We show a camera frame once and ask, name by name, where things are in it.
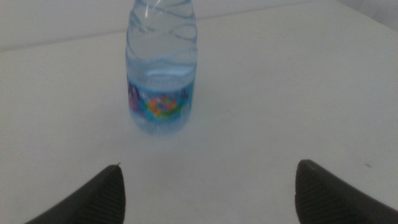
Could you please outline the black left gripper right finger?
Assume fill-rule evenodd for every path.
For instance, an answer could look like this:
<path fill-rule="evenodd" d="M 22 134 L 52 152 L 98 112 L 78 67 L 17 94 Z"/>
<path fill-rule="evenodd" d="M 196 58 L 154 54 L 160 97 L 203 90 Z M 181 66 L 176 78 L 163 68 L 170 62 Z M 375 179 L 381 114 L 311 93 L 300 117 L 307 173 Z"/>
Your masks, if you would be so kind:
<path fill-rule="evenodd" d="M 295 210 L 300 223 L 397 224 L 397 210 L 309 159 L 297 166 Z"/>

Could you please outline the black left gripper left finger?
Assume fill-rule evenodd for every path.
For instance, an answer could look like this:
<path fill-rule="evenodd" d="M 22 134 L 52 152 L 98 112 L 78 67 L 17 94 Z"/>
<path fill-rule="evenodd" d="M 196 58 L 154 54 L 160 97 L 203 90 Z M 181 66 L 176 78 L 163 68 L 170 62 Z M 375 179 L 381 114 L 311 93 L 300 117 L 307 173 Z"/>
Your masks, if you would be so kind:
<path fill-rule="evenodd" d="M 110 165 L 28 224 L 122 224 L 126 212 L 123 172 Z"/>

